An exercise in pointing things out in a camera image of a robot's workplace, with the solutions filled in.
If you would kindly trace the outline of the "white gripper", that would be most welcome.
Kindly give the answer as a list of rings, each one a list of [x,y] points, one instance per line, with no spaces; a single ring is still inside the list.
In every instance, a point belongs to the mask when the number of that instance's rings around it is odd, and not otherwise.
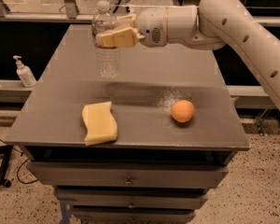
[[[118,17],[118,24],[128,27],[99,33],[95,36],[96,43],[104,48],[132,48],[139,39],[142,45],[149,48],[167,44],[165,7],[148,8],[138,17],[136,14]]]

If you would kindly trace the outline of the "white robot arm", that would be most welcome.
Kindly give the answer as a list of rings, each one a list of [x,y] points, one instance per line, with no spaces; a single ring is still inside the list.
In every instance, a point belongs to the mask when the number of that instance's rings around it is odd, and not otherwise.
[[[118,19],[95,36],[103,48],[180,44],[191,49],[229,45],[280,111],[280,40],[239,0],[201,0],[198,6],[153,7]]]

